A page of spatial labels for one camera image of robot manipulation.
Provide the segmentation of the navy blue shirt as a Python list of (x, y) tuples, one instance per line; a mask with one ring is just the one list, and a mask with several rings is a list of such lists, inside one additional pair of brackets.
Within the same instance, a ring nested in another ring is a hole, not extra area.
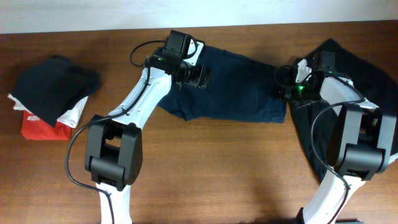
[(205, 89), (174, 84), (159, 106), (185, 121), (207, 117), (245, 122), (283, 123), (287, 104), (277, 95), (276, 67), (216, 47), (197, 60), (211, 69)]

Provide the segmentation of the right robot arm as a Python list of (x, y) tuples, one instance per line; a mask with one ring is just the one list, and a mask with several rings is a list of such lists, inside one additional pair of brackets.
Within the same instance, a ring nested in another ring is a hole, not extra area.
[(315, 130), (321, 117), (337, 116), (326, 148), (326, 158), (315, 155), (326, 174), (311, 201), (302, 207), (296, 223), (339, 223), (338, 215), (350, 197), (382, 173), (391, 160), (397, 116), (384, 112), (369, 101), (352, 79), (336, 71), (335, 54), (320, 52), (311, 66), (306, 60), (283, 65), (274, 72), (282, 96), (303, 107), (316, 101), (327, 103), (310, 125), (310, 146), (315, 146)]

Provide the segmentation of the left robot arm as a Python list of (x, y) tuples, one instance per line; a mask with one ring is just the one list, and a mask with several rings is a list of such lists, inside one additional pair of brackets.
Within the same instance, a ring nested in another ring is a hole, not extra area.
[(160, 52), (146, 58), (142, 74), (122, 103), (90, 121), (85, 169), (100, 194), (102, 223), (131, 223), (130, 192), (142, 167), (142, 129), (172, 85), (206, 88), (210, 68), (199, 65), (205, 43), (171, 30)]

